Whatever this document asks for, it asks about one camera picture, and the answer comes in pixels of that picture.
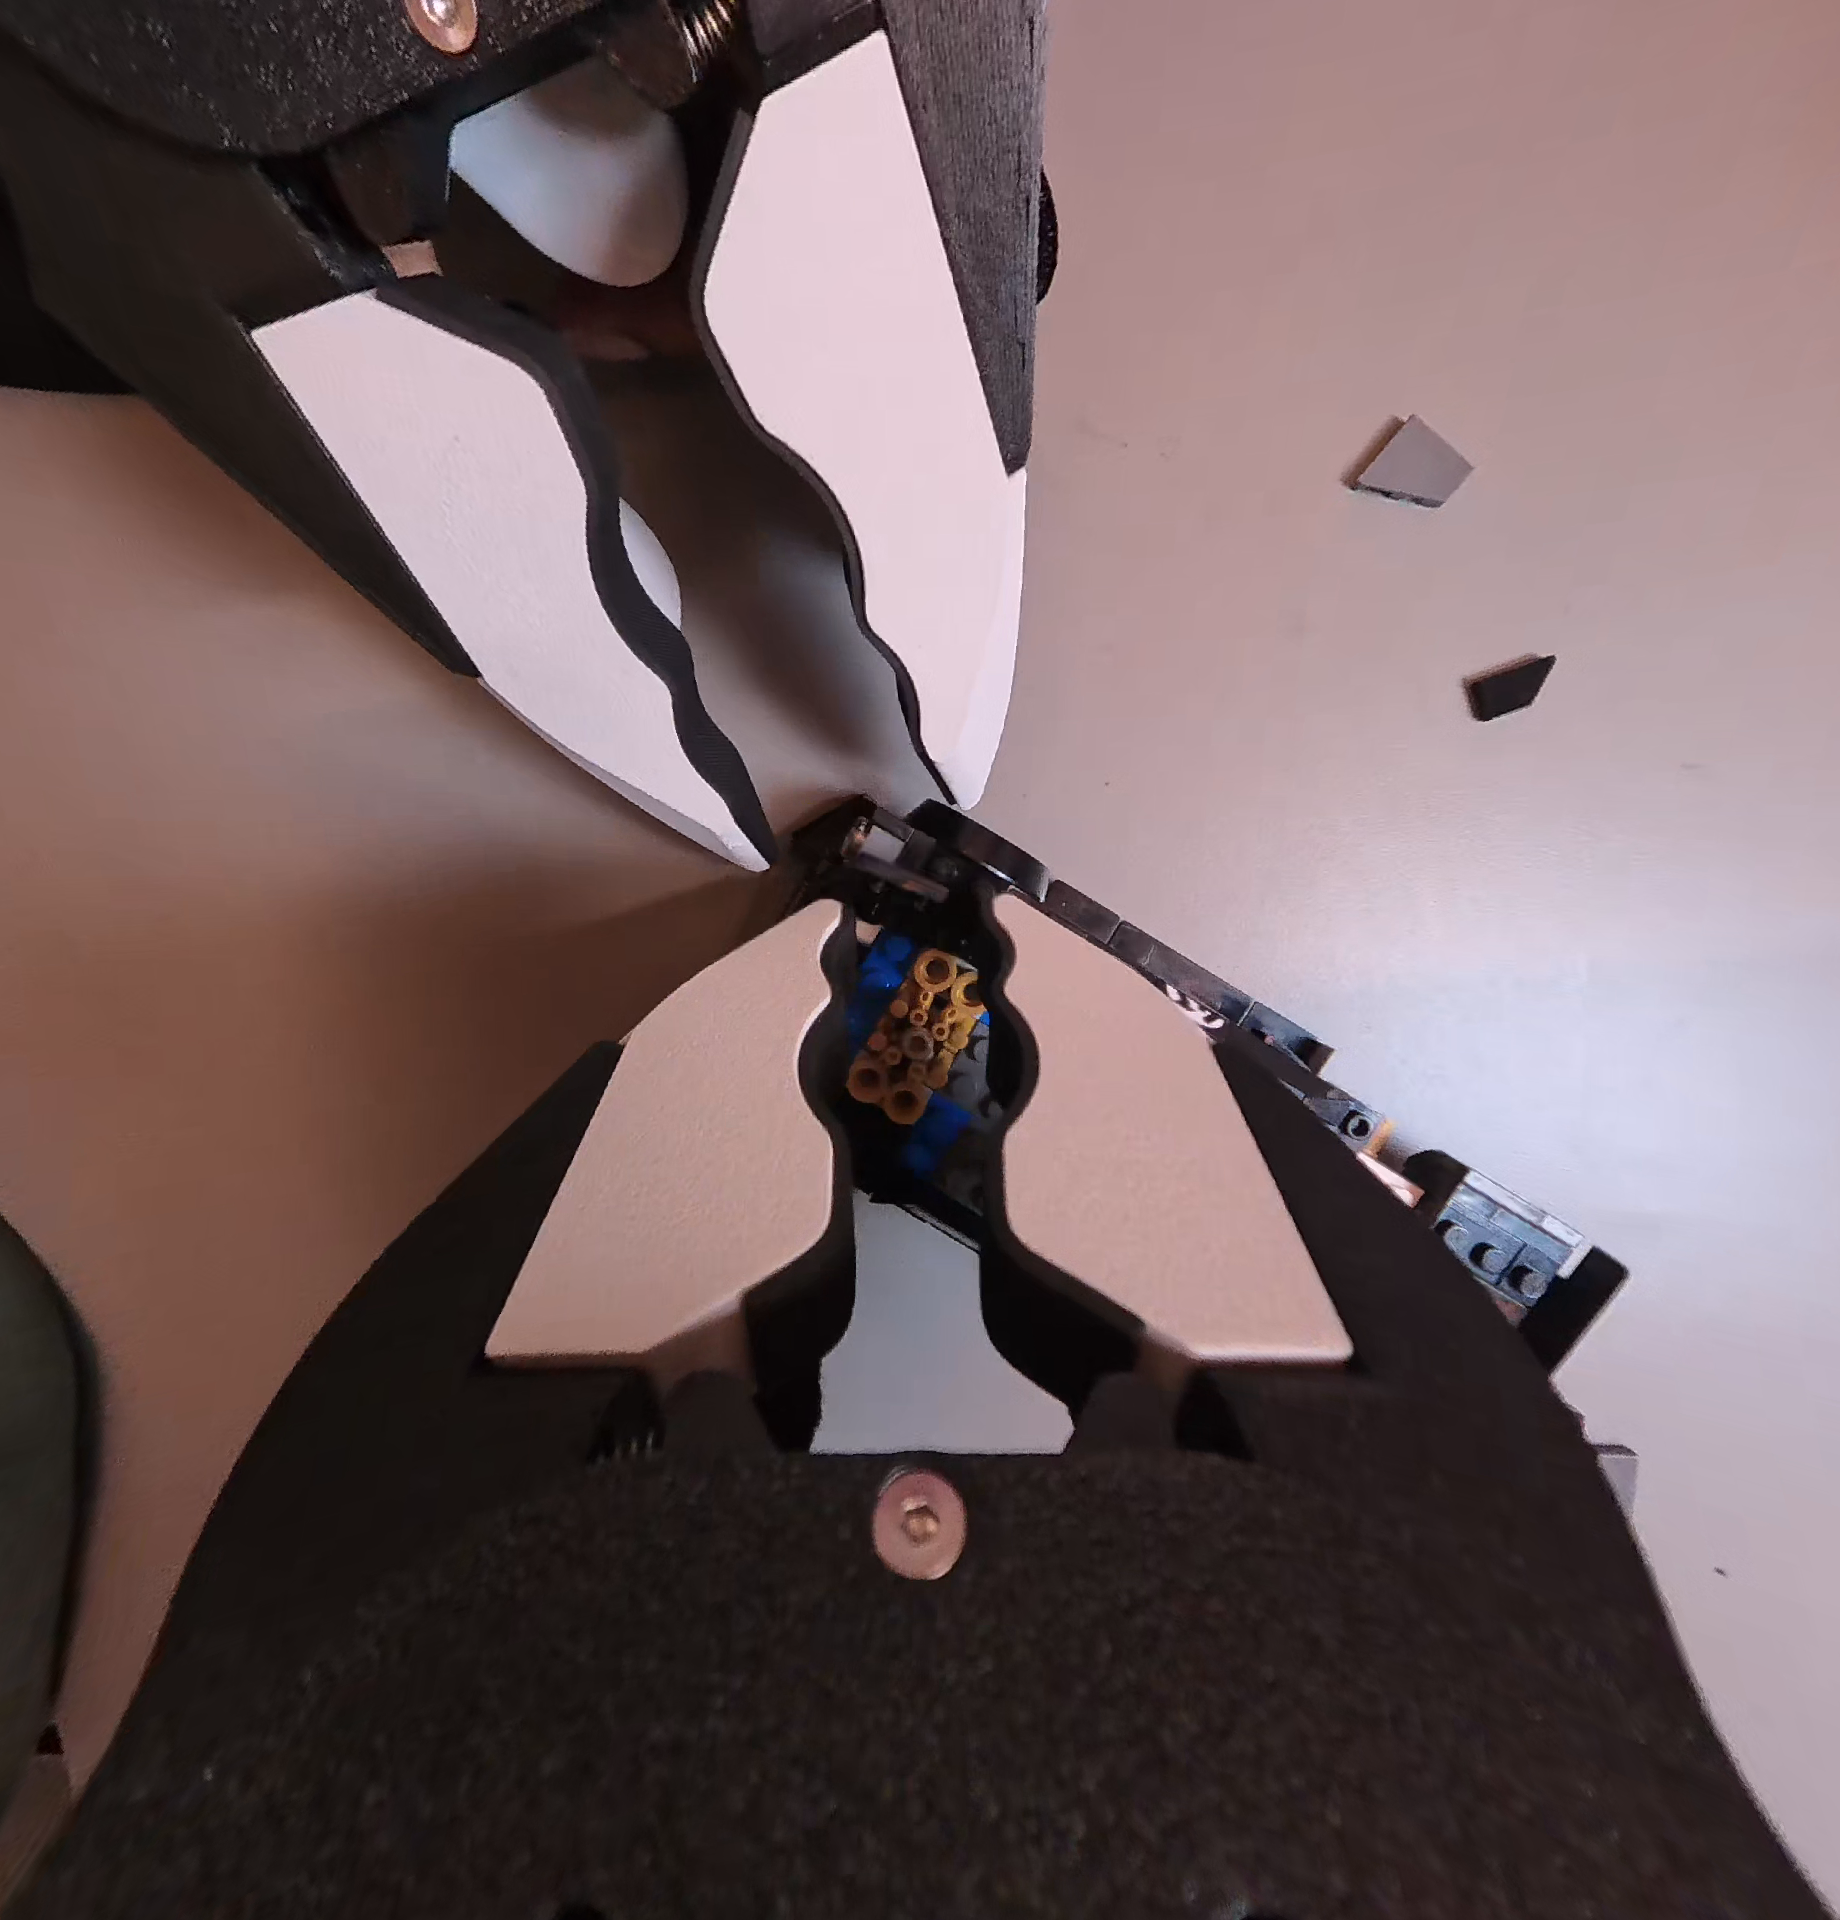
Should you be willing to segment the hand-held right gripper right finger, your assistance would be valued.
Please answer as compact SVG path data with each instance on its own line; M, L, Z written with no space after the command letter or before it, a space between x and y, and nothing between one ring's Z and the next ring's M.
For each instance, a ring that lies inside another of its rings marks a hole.
M1338 1369L1354 1353L1215 1043L1164 989L994 900L982 1314L1028 1378Z

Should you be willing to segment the grey lego slope piece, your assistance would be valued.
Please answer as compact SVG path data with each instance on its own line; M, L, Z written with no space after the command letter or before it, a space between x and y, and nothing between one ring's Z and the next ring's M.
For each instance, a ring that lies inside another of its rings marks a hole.
M1422 417L1393 417L1344 469L1344 486L1414 510L1442 510L1477 472L1474 460Z

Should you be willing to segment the person's green garment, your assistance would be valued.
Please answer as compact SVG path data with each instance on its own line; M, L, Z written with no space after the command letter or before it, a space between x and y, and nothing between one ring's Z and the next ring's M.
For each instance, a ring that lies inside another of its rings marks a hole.
M84 1328L0 1215L0 1819L52 1722L97 1435Z

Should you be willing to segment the lego car model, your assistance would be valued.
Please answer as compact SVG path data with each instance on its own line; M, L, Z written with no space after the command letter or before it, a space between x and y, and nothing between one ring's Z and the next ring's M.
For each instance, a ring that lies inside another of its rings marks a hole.
M1389 1112L1332 1080L1332 1048L1304 1025L1053 877L954 806L925 801L899 814L851 797L802 825L789 859L796 907L834 898L856 912L845 1127L872 1199L962 1245L979 1243L983 1158L999 1132L987 1067L997 1025L962 933L971 893L985 881L1113 953L1211 1043L1244 1035L1244 1048L1322 1127L1432 1226L1547 1371L1628 1284L1623 1259L1557 1215L1455 1155L1397 1147Z

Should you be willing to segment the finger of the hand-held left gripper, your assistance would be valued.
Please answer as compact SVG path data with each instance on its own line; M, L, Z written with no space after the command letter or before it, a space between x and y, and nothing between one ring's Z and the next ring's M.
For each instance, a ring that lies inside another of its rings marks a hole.
M658 822L765 873L768 812L572 349L449 280L327 300L253 345L482 687Z
M1027 472L1007 472L884 28L740 111L694 312L748 420L827 501L915 753L982 799L1011 704Z

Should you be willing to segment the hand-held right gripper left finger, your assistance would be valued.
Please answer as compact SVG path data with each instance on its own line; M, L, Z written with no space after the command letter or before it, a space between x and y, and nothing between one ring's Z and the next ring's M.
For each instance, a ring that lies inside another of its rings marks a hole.
M824 1092L856 951L853 912L817 900L629 1031L488 1361L819 1367L856 1295L848 1152Z

